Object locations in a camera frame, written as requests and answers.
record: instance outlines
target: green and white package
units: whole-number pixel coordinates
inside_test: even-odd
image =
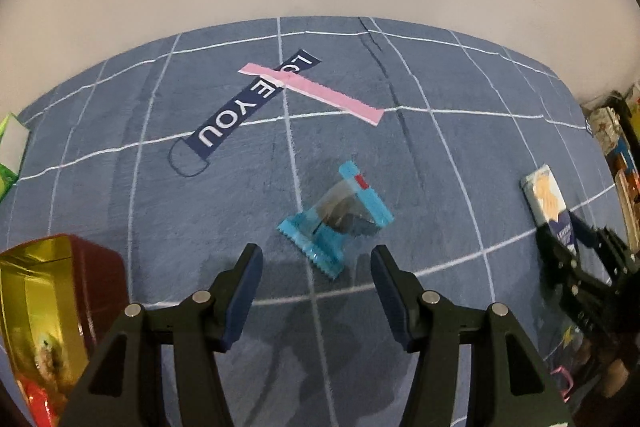
[[[0,123],[0,200],[18,179],[28,138],[29,129],[15,115],[7,115]]]

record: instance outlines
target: small snack package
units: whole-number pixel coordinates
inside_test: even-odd
[[[29,129],[14,115],[7,115],[0,123],[0,200],[18,180],[28,138]]]
[[[569,210],[548,165],[525,176],[520,186],[527,198],[537,227],[547,226],[572,253],[576,253],[574,229]]]
[[[338,171],[341,182],[310,209],[287,217],[278,226],[330,279],[344,269],[342,244],[346,237],[374,235],[394,220],[354,162],[343,163]]]

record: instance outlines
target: pink strip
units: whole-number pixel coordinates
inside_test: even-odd
[[[328,87],[321,86],[321,84],[316,84],[308,78],[300,74],[292,73],[291,71],[275,71],[249,62],[239,73],[263,76],[270,82],[275,81],[274,83],[276,85],[282,84],[295,92],[327,103],[333,107],[344,109],[353,116],[374,126],[380,123],[380,119],[384,114],[382,109],[371,107],[360,100],[351,98],[344,93],[334,91]]]

